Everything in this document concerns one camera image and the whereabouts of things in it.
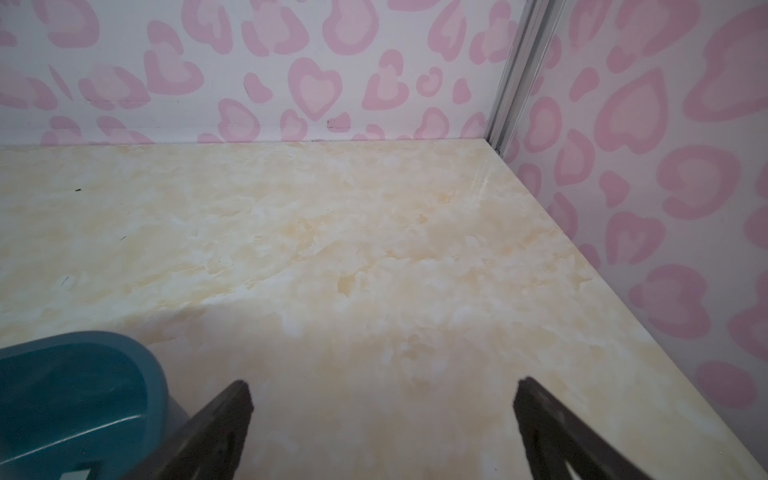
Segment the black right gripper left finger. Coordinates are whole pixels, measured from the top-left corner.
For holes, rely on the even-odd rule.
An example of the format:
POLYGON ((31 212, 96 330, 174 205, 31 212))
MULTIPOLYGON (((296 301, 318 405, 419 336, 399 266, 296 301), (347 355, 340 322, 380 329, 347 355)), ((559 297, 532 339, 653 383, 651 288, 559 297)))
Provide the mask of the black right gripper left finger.
POLYGON ((253 411, 248 384, 232 382, 122 478, 232 479, 253 411))

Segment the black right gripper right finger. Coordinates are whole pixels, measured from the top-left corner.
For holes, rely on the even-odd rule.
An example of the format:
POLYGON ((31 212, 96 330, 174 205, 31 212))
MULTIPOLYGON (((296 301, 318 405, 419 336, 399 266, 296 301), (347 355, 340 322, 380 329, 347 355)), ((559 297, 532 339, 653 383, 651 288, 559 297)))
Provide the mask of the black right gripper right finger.
POLYGON ((650 479, 536 379, 518 382, 513 410, 534 479, 650 479))

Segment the teal plastic tray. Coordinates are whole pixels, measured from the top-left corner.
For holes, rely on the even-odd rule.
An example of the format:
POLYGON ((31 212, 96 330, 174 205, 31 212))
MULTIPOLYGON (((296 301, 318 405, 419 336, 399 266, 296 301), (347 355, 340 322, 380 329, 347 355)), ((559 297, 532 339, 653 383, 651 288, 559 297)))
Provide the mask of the teal plastic tray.
POLYGON ((1 476, 118 479, 189 416, 139 342, 83 331, 1 351, 1 476))

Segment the aluminium corner frame post right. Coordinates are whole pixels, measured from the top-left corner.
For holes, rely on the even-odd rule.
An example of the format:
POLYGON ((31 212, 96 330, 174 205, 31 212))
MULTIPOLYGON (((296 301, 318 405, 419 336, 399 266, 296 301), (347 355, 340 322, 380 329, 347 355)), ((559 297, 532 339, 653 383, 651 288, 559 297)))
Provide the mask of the aluminium corner frame post right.
POLYGON ((525 3, 485 134, 487 143, 501 157, 511 146, 522 110, 566 4, 564 0, 525 3))

